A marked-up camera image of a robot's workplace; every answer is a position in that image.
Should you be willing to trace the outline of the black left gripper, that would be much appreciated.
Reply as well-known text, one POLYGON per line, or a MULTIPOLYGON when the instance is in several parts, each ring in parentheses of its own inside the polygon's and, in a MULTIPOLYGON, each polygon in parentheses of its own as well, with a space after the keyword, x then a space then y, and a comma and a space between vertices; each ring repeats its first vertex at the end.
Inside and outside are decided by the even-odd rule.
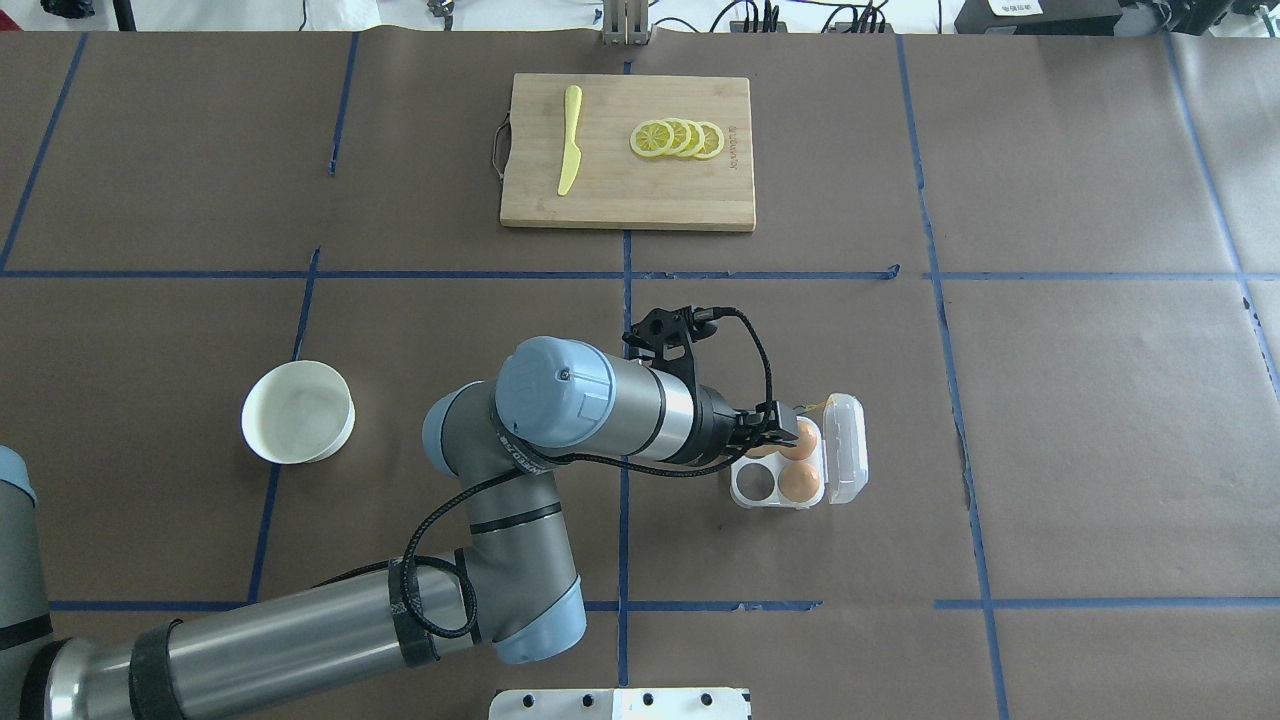
POLYGON ((791 406, 764 401, 753 409, 714 406, 712 451, 714 460, 741 457, 763 446, 795 447, 800 439, 797 416, 791 406))

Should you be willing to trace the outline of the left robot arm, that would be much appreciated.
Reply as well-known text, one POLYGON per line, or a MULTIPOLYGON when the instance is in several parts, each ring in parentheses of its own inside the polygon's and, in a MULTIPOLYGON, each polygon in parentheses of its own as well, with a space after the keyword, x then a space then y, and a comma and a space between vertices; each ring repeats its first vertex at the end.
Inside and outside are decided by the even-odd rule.
POLYGON ((554 471, 599 462, 671 478, 718 473, 792 445, 773 395, 731 407, 698 382, 692 351, 630 359, 575 340, 522 342, 494 380, 438 400, 431 464, 460 483, 396 557, 279 600, 170 620, 118 647, 52 634, 24 459, 3 450, 3 716, 225 719, 422 667, 489 644, 507 664, 573 647, 581 577, 554 471))

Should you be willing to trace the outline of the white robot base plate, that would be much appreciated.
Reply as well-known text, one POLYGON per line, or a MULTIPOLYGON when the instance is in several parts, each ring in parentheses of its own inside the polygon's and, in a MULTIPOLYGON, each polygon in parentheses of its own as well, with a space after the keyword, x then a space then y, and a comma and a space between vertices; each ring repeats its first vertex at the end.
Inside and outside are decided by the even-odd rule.
POLYGON ((750 691, 732 687, 508 689, 489 719, 753 719, 750 691))

